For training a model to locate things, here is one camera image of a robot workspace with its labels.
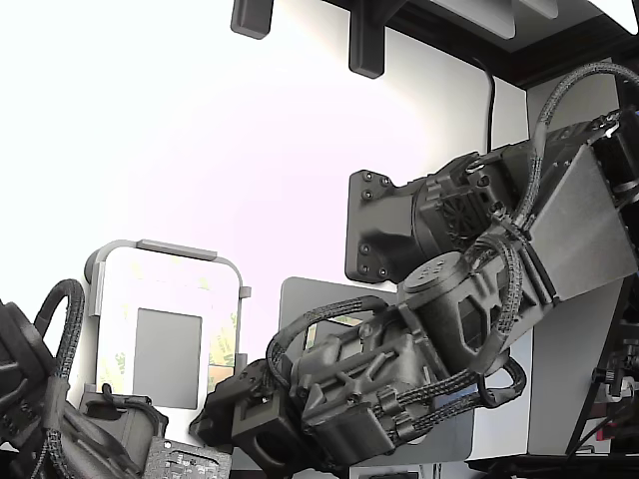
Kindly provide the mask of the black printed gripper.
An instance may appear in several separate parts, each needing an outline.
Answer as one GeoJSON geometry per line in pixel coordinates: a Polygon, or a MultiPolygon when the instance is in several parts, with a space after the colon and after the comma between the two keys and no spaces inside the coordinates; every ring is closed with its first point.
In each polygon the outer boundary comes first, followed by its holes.
{"type": "Polygon", "coordinates": [[[416,314],[403,317],[391,306],[304,353],[292,367],[291,387],[290,371],[272,370],[266,359],[249,363],[236,379],[241,394],[253,398],[290,387],[305,434],[327,460],[361,462],[394,449],[386,431],[395,415],[427,410],[393,406],[390,415],[378,418],[373,408],[382,395],[395,401],[402,392],[448,376],[416,314]]]}

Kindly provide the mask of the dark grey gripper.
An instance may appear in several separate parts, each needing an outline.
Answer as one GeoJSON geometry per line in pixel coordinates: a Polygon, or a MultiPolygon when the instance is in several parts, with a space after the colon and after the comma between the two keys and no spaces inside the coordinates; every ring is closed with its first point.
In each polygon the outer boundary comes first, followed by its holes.
{"type": "MultiPolygon", "coordinates": [[[[190,434],[207,446],[232,443],[232,427],[239,387],[222,381],[207,394],[199,415],[189,426],[190,434]]],[[[165,437],[169,418],[156,409],[147,396],[120,395],[107,383],[102,392],[86,390],[80,411],[96,427],[106,431],[116,448],[99,440],[101,449],[89,449],[79,466],[83,477],[163,477],[164,463],[156,461],[159,440],[165,437]]]]}

